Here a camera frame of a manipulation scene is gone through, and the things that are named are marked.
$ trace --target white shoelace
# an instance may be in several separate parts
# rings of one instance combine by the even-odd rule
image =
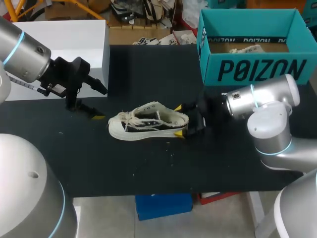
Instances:
[[[120,112],[116,117],[110,118],[108,124],[112,121],[120,121],[124,122],[126,125],[130,124],[132,126],[144,125],[144,123],[141,122],[140,119],[136,118],[133,115],[133,112]]]

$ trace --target printed logo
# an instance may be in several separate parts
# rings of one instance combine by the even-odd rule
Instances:
[[[268,78],[273,78],[275,75],[283,75],[289,73],[298,80],[306,65],[307,59],[298,62],[297,59],[292,60],[290,63],[286,59],[274,61],[273,59],[255,60],[241,60],[235,63],[232,60],[222,60],[218,75],[218,82],[222,81],[222,77],[230,72],[234,72],[233,79],[235,81],[243,81],[248,75],[249,81],[264,81]],[[269,77],[263,77],[265,73],[269,72]]]
[[[201,41],[199,43],[199,50],[198,50],[198,59],[199,59],[199,61],[200,61],[200,56],[202,54],[202,48],[204,47],[204,44],[205,44],[206,36],[207,36],[206,29],[205,29],[205,27],[203,27],[202,38],[201,38]]]
[[[235,42],[235,38],[209,38],[209,42]]]
[[[286,37],[274,36],[274,37],[249,37],[249,36],[211,36],[208,37],[209,42],[235,42],[235,43],[243,43],[243,42],[267,42],[267,43],[285,43]]]

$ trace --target blue crate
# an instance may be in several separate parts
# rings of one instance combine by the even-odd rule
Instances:
[[[193,199],[190,194],[137,195],[135,204],[139,220],[143,221],[190,212]]]

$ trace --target sneaker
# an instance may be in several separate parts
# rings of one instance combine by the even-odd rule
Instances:
[[[189,118],[159,102],[147,103],[131,112],[110,118],[109,133],[119,140],[142,140],[149,137],[177,137],[187,128]]]

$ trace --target teal box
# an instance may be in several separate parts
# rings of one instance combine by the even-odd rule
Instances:
[[[243,0],[207,0],[210,8],[232,8]]]
[[[286,53],[212,54],[212,42],[286,43]],[[317,64],[317,43],[296,9],[203,9],[197,50],[203,82],[249,85],[289,73],[307,84]]]
[[[307,27],[317,25],[317,0],[307,0],[303,11],[303,19]]]

